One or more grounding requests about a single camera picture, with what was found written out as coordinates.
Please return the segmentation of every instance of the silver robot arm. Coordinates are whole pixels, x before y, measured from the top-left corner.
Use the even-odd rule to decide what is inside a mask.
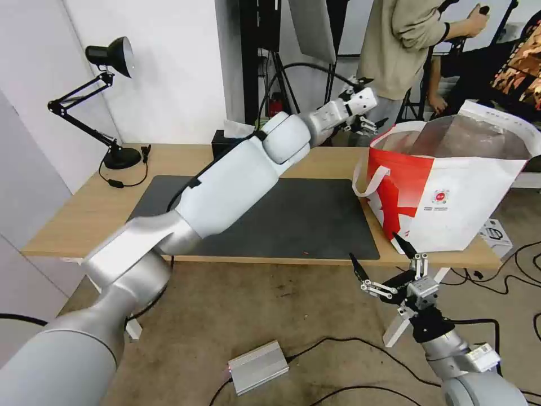
[[[447,405],[526,406],[521,391],[494,370],[500,363],[498,353],[488,343],[472,349],[436,307],[440,285],[428,274],[427,255],[417,253],[398,234],[394,237],[411,260],[408,271],[377,284],[350,254],[353,272],[363,292],[399,306],[398,314],[411,322],[415,341],[442,381]]]
[[[126,223],[83,261],[101,287],[100,297],[49,323],[8,361],[0,370],[0,404],[98,405],[122,359],[127,317],[169,280],[171,270],[161,255],[187,253],[226,230],[311,146],[376,104],[366,88],[306,116],[279,113],[193,178],[173,210]]]

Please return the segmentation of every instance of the person's hand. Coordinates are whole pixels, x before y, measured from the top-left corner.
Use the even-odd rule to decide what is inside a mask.
[[[477,37],[481,31],[483,31],[486,27],[486,23],[489,21],[489,16],[481,14],[479,11],[481,9],[481,5],[477,4],[475,8],[472,10],[472,12],[469,14],[467,22],[468,22],[468,37],[473,38]]]
[[[439,94],[428,95],[428,104],[434,109],[436,114],[441,114],[447,108],[447,102]]]

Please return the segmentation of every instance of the shopping bag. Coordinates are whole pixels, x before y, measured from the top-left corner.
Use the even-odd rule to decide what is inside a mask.
[[[369,149],[366,197],[386,237],[418,252],[464,250],[527,161],[541,155],[541,134],[526,121],[467,101],[456,116],[405,122]]]

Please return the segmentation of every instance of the beige sweatshirt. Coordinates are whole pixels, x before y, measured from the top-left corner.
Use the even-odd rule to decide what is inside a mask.
[[[402,100],[422,68],[428,48],[446,34],[437,8],[443,0],[374,0],[358,77],[381,97]]]

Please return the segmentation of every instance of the bag handle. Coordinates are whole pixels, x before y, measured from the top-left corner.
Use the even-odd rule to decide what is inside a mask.
[[[372,179],[370,179],[370,183],[366,187],[366,190],[364,191],[364,193],[361,193],[357,190],[357,181],[359,180],[359,175],[361,174],[361,166],[362,166],[362,158],[359,159],[357,165],[355,166],[355,170],[353,171],[353,182],[351,184],[351,187],[353,189],[353,192],[358,197],[366,197],[376,191],[379,184],[382,182],[383,178],[389,175],[391,173],[391,170],[385,166],[380,166],[374,173],[374,176],[372,176]]]

